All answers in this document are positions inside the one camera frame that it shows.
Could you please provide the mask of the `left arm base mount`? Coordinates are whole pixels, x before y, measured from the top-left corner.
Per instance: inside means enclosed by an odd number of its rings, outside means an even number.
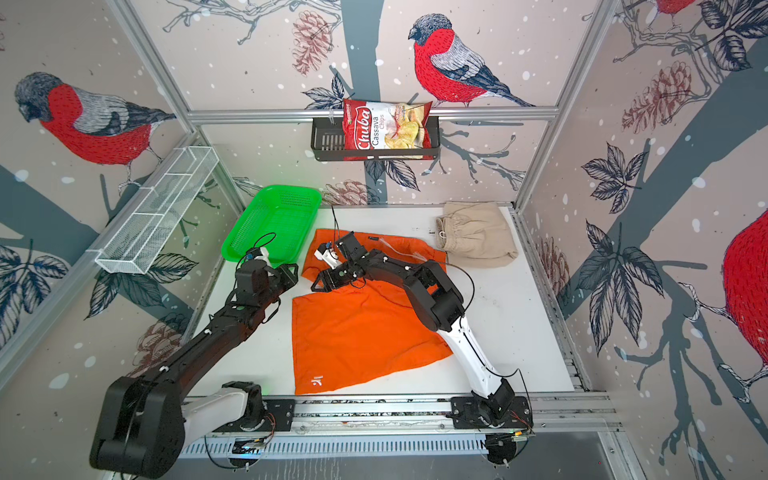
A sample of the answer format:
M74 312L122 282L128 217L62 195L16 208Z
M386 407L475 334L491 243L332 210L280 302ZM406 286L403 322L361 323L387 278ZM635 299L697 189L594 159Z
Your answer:
M265 396L259 384L231 381L223 389L245 394L244 411L217 427L215 433L271 433L291 430L296 401L288 398Z

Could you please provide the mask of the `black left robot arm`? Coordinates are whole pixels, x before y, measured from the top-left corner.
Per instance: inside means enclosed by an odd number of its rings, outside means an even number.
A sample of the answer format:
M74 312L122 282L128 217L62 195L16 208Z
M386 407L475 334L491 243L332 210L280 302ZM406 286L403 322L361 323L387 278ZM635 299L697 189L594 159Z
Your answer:
M278 420L268 410L260 385L231 381L214 394L186 399L225 355L244 343L266 319L266 310L298 282L298 267L273 268L248 258L235 274L226 302L204 330L159 366L123 376L107 389L89 463L99 470L158 479L188 445L227 424L241 423L270 434Z

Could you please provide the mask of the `orange shorts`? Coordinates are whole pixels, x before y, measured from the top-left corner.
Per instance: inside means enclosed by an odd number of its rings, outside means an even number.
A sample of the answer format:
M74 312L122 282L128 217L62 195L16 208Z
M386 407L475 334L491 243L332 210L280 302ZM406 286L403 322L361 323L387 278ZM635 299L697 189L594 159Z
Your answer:
M364 384L452 355L423 326L406 292L383 281L296 297L291 313L297 395Z

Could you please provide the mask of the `beige shorts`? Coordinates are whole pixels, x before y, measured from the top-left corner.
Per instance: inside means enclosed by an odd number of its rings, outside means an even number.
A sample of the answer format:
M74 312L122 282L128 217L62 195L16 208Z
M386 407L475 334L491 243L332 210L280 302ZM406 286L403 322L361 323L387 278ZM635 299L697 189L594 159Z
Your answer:
M494 203L446 203L436 228L438 248L457 266L501 268L518 257L509 223Z

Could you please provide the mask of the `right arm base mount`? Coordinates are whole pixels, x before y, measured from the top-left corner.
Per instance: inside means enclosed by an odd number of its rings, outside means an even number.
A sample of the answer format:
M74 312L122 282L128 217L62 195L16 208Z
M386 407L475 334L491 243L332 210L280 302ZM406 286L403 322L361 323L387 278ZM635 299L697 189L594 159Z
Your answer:
M534 424L528 396L517 395L506 379L502 379L498 389L487 397L475 392L468 397L452 397L447 417L455 429L529 431Z

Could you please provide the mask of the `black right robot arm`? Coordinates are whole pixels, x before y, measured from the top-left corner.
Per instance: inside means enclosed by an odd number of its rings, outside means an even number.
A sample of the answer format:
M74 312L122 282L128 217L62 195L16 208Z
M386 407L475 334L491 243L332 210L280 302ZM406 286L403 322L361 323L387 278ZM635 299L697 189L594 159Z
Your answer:
M458 399L467 405L455 409L454 420L499 429L518 416L513 412L515 391L506 376L492 369L466 319L463 296L443 270L444 262L391 246L367 249L353 232L320 244L314 257L327 265L312 284L315 293L338 290L358 280L385 282L405 292L419 321L446 342L469 380L471 395Z

